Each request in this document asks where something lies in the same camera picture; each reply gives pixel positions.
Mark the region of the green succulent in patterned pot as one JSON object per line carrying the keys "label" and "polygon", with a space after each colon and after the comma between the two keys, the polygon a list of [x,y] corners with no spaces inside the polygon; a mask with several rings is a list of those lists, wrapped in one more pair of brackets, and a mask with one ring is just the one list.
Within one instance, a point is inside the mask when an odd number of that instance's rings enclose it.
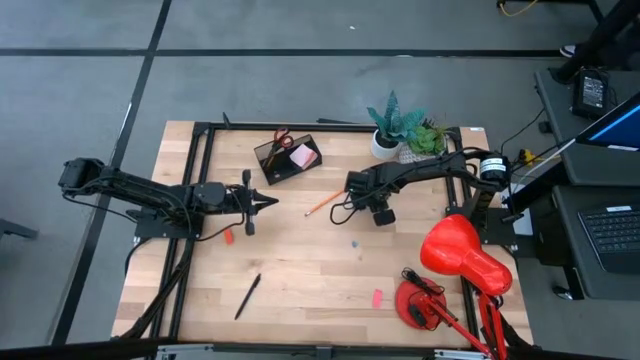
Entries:
{"label": "green succulent in patterned pot", "polygon": [[402,164],[428,160],[442,155],[447,149],[446,127],[434,119],[425,119],[411,132],[408,141],[401,146],[398,160]]}

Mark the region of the orange-handled scissors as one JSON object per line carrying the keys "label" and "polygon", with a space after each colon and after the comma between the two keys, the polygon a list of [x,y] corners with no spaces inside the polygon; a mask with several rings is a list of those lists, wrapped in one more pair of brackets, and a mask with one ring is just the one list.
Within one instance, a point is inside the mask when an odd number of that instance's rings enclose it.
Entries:
{"label": "orange-handled scissors", "polygon": [[286,127],[282,127],[277,129],[274,132],[273,142],[271,145],[271,149],[267,155],[267,158],[263,161],[263,167],[268,169],[271,163],[273,162],[275,154],[280,149],[287,149],[292,147],[294,144],[294,139],[290,135],[290,129]]}

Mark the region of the dark grey desk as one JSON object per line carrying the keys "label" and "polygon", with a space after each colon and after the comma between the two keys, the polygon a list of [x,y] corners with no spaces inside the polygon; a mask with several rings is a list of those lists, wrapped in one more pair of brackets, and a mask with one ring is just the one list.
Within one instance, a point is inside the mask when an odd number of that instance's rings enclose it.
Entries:
{"label": "dark grey desk", "polygon": [[604,271],[585,234],[578,213],[640,203],[640,188],[556,186],[552,190],[568,245],[568,266],[580,291],[593,299],[640,301],[640,275]]}
{"label": "dark grey desk", "polygon": [[[573,89],[556,82],[551,69],[534,74],[537,92],[545,107],[557,143],[571,140],[590,122],[570,112]],[[612,71],[609,84],[620,102],[640,91],[640,72]],[[560,154],[565,173],[573,185],[640,187],[640,151],[573,144]]]}

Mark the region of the black laptop keyboard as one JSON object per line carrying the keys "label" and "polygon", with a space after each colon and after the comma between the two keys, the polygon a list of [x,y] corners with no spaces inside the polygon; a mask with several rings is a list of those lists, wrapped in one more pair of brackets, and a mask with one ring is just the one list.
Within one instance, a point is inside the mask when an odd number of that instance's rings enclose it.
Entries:
{"label": "black laptop keyboard", "polygon": [[640,203],[593,208],[578,217],[604,271],[640,275]]}

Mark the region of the black power brick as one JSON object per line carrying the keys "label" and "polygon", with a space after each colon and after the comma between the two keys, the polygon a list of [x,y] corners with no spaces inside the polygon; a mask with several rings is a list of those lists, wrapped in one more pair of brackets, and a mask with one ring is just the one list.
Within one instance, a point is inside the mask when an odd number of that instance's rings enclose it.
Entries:
{"label": "black power brick", "polygon": [[571,112],[586,119],[605,115],[609,105],[608,77],[598,69],[582,69],[574,77]]}

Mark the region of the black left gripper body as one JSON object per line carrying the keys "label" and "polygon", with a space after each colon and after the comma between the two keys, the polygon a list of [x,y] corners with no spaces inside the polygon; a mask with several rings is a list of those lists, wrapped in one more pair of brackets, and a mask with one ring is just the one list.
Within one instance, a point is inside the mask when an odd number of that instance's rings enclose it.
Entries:
{"label": "black left gripper body", "polygon": [[250,187],[251,171],[245,169],[241,174],[242,183],[240,185],[229,185],[227,196],[230,202],[228,214],[241,214],[245,233],[247,236],[255,234],[253,217],[255,214],[253,206],[253,189]]}

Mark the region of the black mesh desk organizer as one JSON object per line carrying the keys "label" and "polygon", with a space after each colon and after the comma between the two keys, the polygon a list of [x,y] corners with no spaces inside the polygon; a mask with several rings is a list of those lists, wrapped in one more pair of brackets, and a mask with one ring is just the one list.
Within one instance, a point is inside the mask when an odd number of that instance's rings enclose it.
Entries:
{"label": "black mesh desk organizer", "polygon": [[[265,144],[262,144],[254,149],[254,153],[260,165],[260,168],[263,174],[266,177],[267,183],[269,185],[274,185],[283,180],[289,179],[296,175],[299,175],[306,170],[317,167],[322,164],[322,155],[317,146],[315,140],[311,135],[304,135],[299,138],[293,138],[294,144],[292,147],[287,149],[280,149],[274,156],[273,162],[269,166],[268,169],[263,167],[263,161],[267,158],[267,155],[271,149],[271,145],[273,139]],[[305,170],[300,169],[298,166],[293,164],[289,158],[289,155],[299,146],[305,144],[308,147],[312,148],[317,154],[318,158]]]}

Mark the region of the black pen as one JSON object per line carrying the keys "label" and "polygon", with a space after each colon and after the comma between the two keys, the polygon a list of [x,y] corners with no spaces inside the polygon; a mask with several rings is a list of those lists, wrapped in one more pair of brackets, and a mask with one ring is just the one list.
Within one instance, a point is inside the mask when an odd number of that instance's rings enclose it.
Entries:
{"label": "black pen", "polygon": [[241,314],[243,313],[243,311],[244,311],[244,309],[245,309],[245,307],[246,307],[246,305],[247,305],[247,303],[248,303],[249,299],[251,298],[251,296],[252,296],[253,292],[255,291],[255,289],[257,288],[257,286],[259,285],[259,283],[260,283],[260,281],[261,281],[261,277],[262,277],[262,274],[261,274],[261,273],[258,273],[258,274],[256,275],[256,277],[254,278],[254,280],[253,280],[253,282],[252,282],[251,286],[249,287],[249,289],[248,289],[248,291],[247,291],[247,293],[246,293],[245,297],[243,298],[243,300],[242,300],[242,302],[241,302],[241,304],[240,304],[240,306],[239,306],[238,310],[236,311],[236,313],[235,313],[235,315],[234,315],[234,321],[238,320],[238,319],[239,319],[239,317],[241,316]]}

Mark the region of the grey furniture leg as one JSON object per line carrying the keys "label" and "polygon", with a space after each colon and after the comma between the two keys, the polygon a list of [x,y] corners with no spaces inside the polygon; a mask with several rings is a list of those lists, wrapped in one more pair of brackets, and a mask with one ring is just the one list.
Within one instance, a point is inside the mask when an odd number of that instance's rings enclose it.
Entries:
{"label": "grey furniture leg", "polygon": [[35,239],[38,236],[38,231],[0,218],[0,240],[4,235]]}

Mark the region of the black aluminium table frame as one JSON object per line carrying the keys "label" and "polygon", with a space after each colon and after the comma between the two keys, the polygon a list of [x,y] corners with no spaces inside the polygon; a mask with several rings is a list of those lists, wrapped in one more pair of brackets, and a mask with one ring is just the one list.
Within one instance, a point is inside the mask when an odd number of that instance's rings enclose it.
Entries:
{"label": "black aluminium table frame", "polygon": [[[153,328],[156,336],[182,342],[205,342],[273,350],[292,346],[312,351],[399,352],[422,355],[433,349],[468,349],[453,328],[434,331],[406,325],[395,310],[395,291],[404,268],[420,270],[419,250],[426,233],[472,194],[459,180],[414,183],[394,195],[390,204],[396,221],[378,227],[369,212],[350,214],[339,204],[343,194],[304,217],[305,212],[342,190],[346,175],[375,163],[369,125],[295,124],[294,136],[311,135],[322,164],[281,183],[269,185],[254,149],[269,141],[270,123],[217,125],[204,137],[191,122],[166,124],[153,179],[176,184],[185,164],[211,181],[237,183],[249,169],[252,183],[278,199],[255,219],[256,232],[247,236],[238,217],[214,216],[205,221],[204,235],[194,249],[183,288],[168,299]],[[234,243],[227,245],[224,231]],[[359,243],[353,248],[352,241]],[[258,273],[261,281],[243,313],[234,315]],[[375,289],[383,292],[379,309],[372,307]]]}

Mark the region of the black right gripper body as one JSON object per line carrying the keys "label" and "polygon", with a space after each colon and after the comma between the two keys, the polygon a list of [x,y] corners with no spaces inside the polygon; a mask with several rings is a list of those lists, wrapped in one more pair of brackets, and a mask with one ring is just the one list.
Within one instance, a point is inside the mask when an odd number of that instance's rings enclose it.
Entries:
{"label": "black right gripper body", "polygon": [[350,171],[345,190],[348,193],[345,206],[356,211],[368,209],[373,214],[376,226],[390,225],[396,221],[395,213],[388,204],[396,187],[390,183],[379,183],[375,171]]}

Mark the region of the orange pencil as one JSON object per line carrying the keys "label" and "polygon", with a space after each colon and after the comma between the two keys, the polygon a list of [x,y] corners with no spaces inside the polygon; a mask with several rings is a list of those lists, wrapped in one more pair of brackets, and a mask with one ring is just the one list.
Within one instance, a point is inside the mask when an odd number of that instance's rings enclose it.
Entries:
{"label": "orange pencil", "polygon": [[343,193],[344,193],[343,190],[339,190],[339,191],[333,193],[332,195],[330,195],[326,199],[324,199],[321,202],[319,202],[318,204],[314,205],[310,210],[305,212],[304,217],[310,216],[311,214],[313,214],[314,212],[318,211],[319,209],[321,209],[322,207],[324,207],[325,205],[327,205],[328,203],[330,203],[331,201],[333,201],[334,199],[336,199],[337,197],[339,197]]}

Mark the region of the laptop screen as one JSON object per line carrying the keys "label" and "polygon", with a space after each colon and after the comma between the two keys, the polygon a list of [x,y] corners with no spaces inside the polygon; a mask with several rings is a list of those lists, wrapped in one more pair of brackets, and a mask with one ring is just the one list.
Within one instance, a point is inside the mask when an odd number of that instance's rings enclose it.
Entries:
{"label": "laptop screen", "polygon": [[640,151],[640,91],[579,133],[575,142]]}

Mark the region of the person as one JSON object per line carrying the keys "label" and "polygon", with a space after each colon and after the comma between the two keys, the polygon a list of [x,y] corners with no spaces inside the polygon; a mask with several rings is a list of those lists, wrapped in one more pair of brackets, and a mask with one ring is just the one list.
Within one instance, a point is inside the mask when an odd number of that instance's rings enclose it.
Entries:
{"label": "person", "polygon": [[632,69],[640,61],[640,0],[619,0],[586,41],[564,46],[561,54],[569,74],[591,65]]}

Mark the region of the teal plant in white pot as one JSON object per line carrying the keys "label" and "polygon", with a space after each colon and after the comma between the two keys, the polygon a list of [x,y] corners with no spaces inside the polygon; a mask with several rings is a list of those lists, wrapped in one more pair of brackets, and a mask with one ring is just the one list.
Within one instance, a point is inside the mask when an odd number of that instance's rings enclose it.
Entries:
{"label": "teal plant in white pot", "polygon": [[394,90],[389,94],[383,115],[373,107],[368,107],[367,112],[377,127],[372,138],[371,152],[380,160],[394,158],[402,143],[416,137],[415,128],[425,120],[421,109],[402,113]]}

